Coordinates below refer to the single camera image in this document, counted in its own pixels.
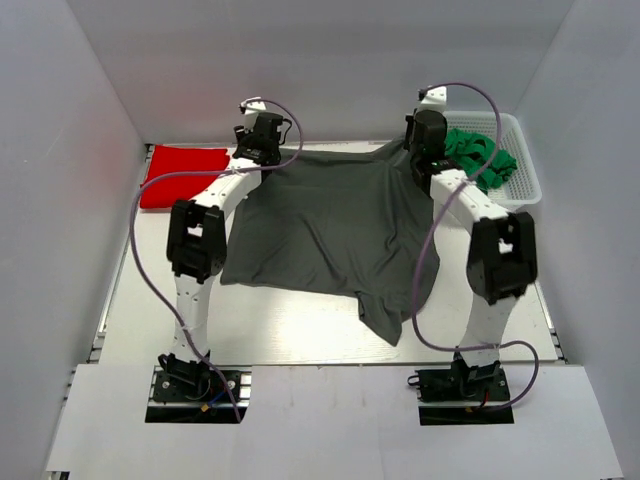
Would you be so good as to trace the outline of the dark grey t-shirt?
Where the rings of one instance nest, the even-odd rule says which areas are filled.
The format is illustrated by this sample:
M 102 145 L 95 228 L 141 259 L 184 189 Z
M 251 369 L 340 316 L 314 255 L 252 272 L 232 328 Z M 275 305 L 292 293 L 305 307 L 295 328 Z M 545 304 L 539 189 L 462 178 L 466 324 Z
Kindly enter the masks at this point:
M 440 258 L 423 245 L 433 201 L 400 138 L 370 152 L 304 151 L 235 209 L 220 282 L 353 297 L 358 316 L 398 344 Z

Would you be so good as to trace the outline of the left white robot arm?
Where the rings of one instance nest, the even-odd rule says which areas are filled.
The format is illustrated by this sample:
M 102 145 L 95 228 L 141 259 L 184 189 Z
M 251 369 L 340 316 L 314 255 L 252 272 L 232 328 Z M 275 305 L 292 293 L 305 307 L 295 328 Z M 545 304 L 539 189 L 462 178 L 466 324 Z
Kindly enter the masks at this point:
M 226 220 L 280 163 L 282 127 L 292 121 L 271 112 L 250 113 L 235 128 L 237 146 L 227 166 L 201 193 L 178 200 L 170 214 L 167 258 L 176 286 L 176 321 L 171 351 L 159 358 L 164 372 L 200 391 L 210 378 L 207 322 L 214 278 L 227 256 Z

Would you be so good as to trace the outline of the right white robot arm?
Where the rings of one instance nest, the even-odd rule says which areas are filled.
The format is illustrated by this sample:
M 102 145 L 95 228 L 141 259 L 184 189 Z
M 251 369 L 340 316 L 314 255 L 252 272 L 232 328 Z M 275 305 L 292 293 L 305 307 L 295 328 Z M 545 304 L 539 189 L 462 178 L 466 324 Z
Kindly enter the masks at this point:
M 404 149 L 417 186 L 470 235 L 466 278 L 473 292 L 469 320 L 451 366 L 426 374 L 429 401 L 483 397 L 499 382 L 498 345 L 517 301 L 537 278 L 535 225 L 490 200 L 445 157 L 447 120 L 434 110 L 406 117 Z

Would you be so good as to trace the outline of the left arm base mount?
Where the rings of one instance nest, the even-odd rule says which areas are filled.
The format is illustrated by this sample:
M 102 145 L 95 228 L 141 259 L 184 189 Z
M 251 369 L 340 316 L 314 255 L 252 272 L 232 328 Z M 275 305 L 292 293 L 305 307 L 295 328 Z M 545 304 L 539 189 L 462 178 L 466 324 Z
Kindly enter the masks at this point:
M 223 370 L 224 387 L 215 374 L 198 386 L 189 385 L 156 368 L 145 413 L 147 424 L 238 424 L 250 403 L 251 371 Z

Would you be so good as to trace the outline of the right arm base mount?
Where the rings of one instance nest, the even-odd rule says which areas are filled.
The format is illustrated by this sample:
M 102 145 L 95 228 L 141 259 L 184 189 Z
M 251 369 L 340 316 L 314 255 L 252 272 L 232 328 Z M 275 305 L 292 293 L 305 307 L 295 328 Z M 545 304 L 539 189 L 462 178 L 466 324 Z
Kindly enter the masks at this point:
M 511 406 L 498 409 L 511 400 L 502 368 L 492 378 L 471 383 L 464 383 L 453 368 L 416 370 L 407 378 L 407 385 L 417 392 L 421 426 L 485 426 L 515 422 Z

